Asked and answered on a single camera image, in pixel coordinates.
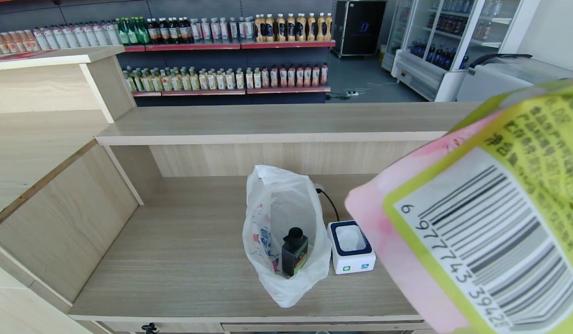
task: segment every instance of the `white wall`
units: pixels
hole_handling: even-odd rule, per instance
[[[518,52],[573,70],[573,0],[541,0]]]

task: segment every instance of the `black cable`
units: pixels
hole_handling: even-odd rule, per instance
[[[330,201],[331,206],[334,208],[334,212],[336,213],[336,221],[339,222],[340,221],[340,216],[338,215],[338,210],[336,209],[336,206],[334,205],[334,202],[331,201],[330,197],[321,189],[316,189],[316,191],[318,192],[318,194],[324,194],[325,198],[327,198],[328,201]]]

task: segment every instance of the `bottle label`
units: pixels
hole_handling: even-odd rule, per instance
[[[288,24],[288,35],[289,36],[295,36],[295,24],[294,23]]]

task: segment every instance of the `red shelf edge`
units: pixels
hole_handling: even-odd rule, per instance
[[[248,89],[248,94],[282,94],[282,93],[327,93],[330,87],[321,85],[319,87],[293,87],[293,88],[257,88]]]

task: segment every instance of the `plastic bag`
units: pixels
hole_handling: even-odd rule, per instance
[[[327,277],[331,242],[322,207],[308,176],[257,165],[248,177],[248,209],[243,225],[246,255],[260,282],[280,307],[291,307]],[[299,227],[309,239],[307,262],[293,277],[282,274],[284,236]]]

